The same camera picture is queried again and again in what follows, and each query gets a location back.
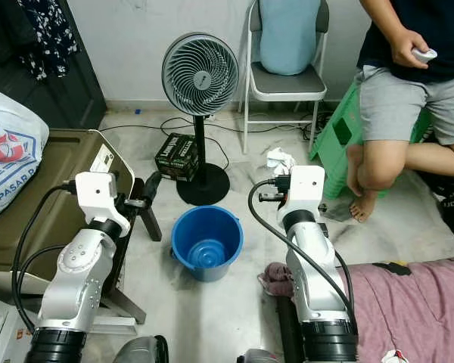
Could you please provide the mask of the person's right hand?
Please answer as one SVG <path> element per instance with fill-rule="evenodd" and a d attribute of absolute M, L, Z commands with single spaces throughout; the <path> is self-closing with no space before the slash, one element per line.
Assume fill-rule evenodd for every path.
<path fill-rule="evenodd" d="M 413 49 L 420 52 L 430 51 L 421 35 L 407 28 L 396 29 L 392 35 L 387 36 L 392 44 L 393 62 L 406 68 L 427 69 L 428 63 L 418 59 Z"/>

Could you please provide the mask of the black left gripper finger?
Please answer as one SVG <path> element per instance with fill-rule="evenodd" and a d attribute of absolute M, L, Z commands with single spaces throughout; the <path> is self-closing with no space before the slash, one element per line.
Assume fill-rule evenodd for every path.
<path fill-rule="evenodd" d="M 135 200 L 140 200 L 138 214 L 144 214 L 151 208 L 154 198 L 157 196 L 158 173 L 152 172 L 148 178 L 137 178 L 135 180 Z"/>

